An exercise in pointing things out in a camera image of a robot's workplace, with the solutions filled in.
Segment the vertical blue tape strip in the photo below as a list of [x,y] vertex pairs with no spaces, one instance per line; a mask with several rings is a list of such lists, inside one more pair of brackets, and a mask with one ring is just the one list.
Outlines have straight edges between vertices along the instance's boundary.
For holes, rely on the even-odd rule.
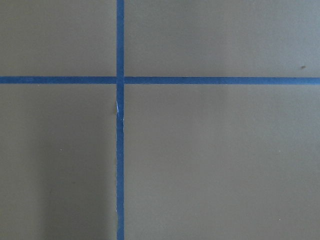
[[125,239],[124,208],[124,10],[123,0],[116,1],[116,211],[117,239]]

